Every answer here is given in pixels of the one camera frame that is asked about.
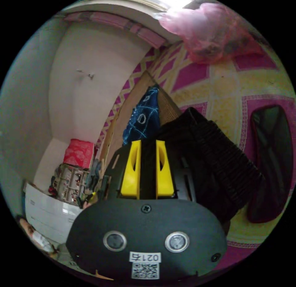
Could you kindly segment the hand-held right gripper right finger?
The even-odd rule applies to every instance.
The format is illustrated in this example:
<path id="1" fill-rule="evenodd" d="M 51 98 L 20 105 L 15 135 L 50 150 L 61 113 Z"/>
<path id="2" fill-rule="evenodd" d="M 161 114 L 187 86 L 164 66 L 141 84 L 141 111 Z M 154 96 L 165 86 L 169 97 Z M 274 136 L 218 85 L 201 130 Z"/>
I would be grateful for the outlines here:
<path id="1" fill-rule="evenodd" d="M 156 140 L 156 198 L 171 198 L 174 193 L 175 189 L 165 142 Z"/>

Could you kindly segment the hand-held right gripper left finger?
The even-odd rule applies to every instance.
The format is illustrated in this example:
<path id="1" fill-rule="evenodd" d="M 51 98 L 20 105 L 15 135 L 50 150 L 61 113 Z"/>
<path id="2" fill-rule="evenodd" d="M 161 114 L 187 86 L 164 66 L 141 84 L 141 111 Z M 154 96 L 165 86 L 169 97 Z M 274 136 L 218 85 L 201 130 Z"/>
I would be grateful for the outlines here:
<path id="1" fill-rule="evenodd" d="M 139 199 L 141 175 L 141 140 L 132 141 L 121 185 L 124 198 Z"/>

